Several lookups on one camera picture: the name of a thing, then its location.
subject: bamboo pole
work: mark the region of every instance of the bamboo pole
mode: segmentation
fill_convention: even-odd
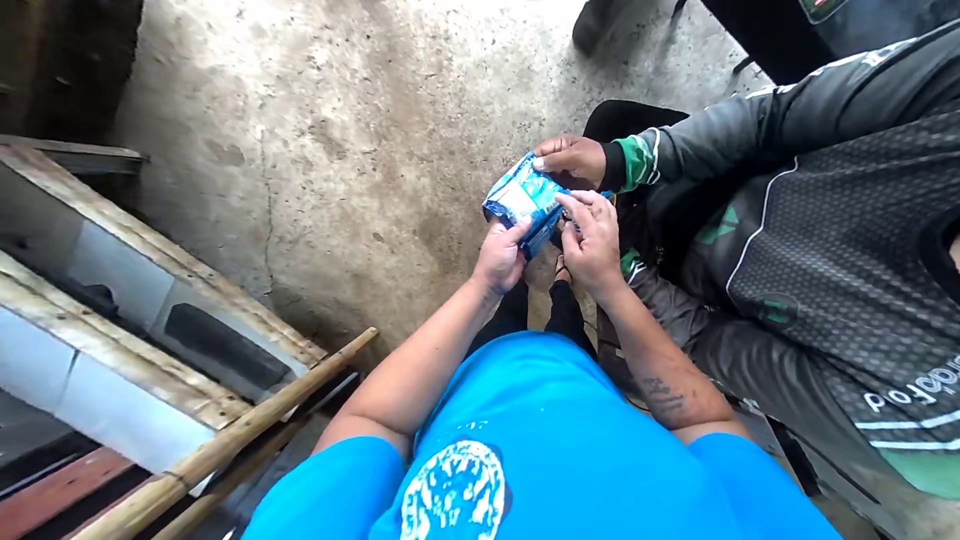
[[[184,535],[192,531],[200,521],[205,518],[218,504],[222,503],[230,493],[233,493],[237,487],[246,481],[256,471],[259,471],[290,439],[303,428],[305,422],[291,422],[277,433],[274,438],[267,441],[254,454],[248,456],[235,469],[230,471],[225,477],[220,479],[216,485],[210,489],[209,493],[204,493],[193,504],[187,506],[183,512],[174,518],[166,527],[154,536],[154,540],[179,540]]]
[[[218,431],[209,441],[157,479],[143,486],[111,511],[91,523],[75,540],[126,540],[152,523],[195,485],[250,444],[321,384],[340,372],[357,351],[377,335],[370,327],[346,347],[321,361],[303,377],[294,380],[272,398],[254,407],[236,422]]]

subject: white graphic print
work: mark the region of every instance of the white graphic print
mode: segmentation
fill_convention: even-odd
[[[425,540],[456,527],[456,538],[493,540],[503,519],[507,484],[487,445],[457,441],[423,464],[403,493],[401,540]]]

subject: green logo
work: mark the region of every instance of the green logo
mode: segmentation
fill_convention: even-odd
[[[736,226],[739,223],[740,219],[736,217],[736,210],[733,209],[733,205],[730,205],[727,207],[727,211],[723,213],[723,217],[720,218],[720,225],[703,227],[693,241],[712,246],[713,242],[717,241],[720,236],[736,231]]]

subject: bare foot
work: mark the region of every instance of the bare foot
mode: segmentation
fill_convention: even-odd
[[[573,276],[570,276],[570,271],[566,269],[564,264],[564,255],[557,255],[557,263],[554,265],[554,282],[568,282],[573,283]]]

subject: black leggings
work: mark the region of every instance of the black leggings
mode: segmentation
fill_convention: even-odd
[[[510,289],[510,292],[503,295],[500,307],[496,309],[493,318],[480,329],[470,343],[467,356],[497,337],[527,330],[527,294],[529,292],[527,282],[521,279],[514,288]],[[550,287],[550,300],[553,301],[550,320],[543,329],[570,338],[596,360],[597,352],[584,331],[584,315],[580,311],[580,303],[573,296],[570,283],[563,280],[554,282]]]

